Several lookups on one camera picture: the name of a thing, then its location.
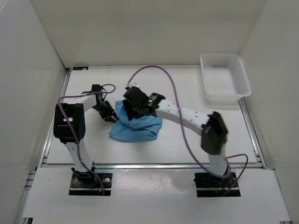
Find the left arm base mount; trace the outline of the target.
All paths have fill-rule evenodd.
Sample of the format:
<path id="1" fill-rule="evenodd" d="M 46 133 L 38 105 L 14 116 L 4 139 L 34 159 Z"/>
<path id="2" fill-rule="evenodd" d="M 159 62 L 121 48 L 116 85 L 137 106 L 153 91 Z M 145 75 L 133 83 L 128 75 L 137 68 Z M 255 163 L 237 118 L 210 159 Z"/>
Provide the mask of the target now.
<path id="1" fill-rule="evenodd" d="M 78 172 L 71 168 L 72 178 L 69 188 L 71 196 L 111 196 L 112 173 L 97 173 L 101 179 L 102 185 L 98 178 L 90 172 Z"/>

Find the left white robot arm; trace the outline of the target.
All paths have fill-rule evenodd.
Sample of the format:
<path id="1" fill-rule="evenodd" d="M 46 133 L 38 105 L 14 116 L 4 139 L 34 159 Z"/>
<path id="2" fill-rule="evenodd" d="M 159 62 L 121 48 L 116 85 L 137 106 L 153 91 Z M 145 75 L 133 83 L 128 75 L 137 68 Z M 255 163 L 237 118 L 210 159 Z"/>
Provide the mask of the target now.
<path id="1" fill-rule="evenodd" d="M 68 149 L 74 162 L 73 172 L 78 174 L 88 187 L 96 185 L 101 178 L 96 173 L 94 162 L 88 155 L 84 143 L 85 112 L 94 109 L 105 122 L 115 123 L 118 120 L 117 115 L 106 100 L 107 94 L 115 90 L 113 84 L 93 84 L 90 91 L 75 96 L 60 97 L 55 107 L 54 137 Z"/>

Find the light blue shorts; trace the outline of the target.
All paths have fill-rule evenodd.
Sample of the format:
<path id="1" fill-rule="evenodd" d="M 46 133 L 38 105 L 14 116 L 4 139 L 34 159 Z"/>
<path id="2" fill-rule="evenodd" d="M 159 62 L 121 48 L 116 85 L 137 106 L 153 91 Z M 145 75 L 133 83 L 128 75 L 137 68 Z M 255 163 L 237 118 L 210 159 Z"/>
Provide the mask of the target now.
<path id="1" fill-rule="evenodd" d="M 154 116 L 143 116 L 129 120 L 124 103 L 115 102 L 115 112 L 119 120 L 109 131 L 109 137 L 120 142 L 147 142 L 157 139 L 163 120 Z"/>

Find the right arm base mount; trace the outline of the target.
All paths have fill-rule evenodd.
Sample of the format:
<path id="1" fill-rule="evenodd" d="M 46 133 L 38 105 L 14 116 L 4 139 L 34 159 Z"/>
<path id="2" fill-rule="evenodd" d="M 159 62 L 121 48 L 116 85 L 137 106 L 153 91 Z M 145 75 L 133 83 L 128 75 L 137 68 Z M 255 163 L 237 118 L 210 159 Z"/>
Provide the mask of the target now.
<path id="1" fill-rule="evenodd" d="M 221 179 L 208 173 L 195 173 L 194 180 L 197 197 L 240 197 L 236 174 L 230 173 L 227 179 Z"/>

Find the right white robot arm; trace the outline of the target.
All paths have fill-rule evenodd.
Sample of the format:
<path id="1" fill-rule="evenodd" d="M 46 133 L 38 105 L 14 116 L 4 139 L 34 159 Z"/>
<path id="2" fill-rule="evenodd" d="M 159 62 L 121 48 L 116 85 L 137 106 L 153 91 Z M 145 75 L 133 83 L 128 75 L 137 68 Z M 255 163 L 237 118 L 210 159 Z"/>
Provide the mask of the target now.
<path id="1" fill-rule="evenodd" d="M 210 174 L 214 186 L 223 185 L 229 177 L 229 165 L 225 156 L 228 129 L 218 112 L 204 114 L 179 107 L 165 96 L 152 93 L 147 96 L 136 86 L 126 87 L 124 107 L 129 120 L 153 116 L 181 125 L 183 138 L 193 159 Z M 195 157 L 187 143 L 185 130 L 188 128 L 201 137 L 200 147 L 207 153 L 210 168 L 205 168 Z"/>

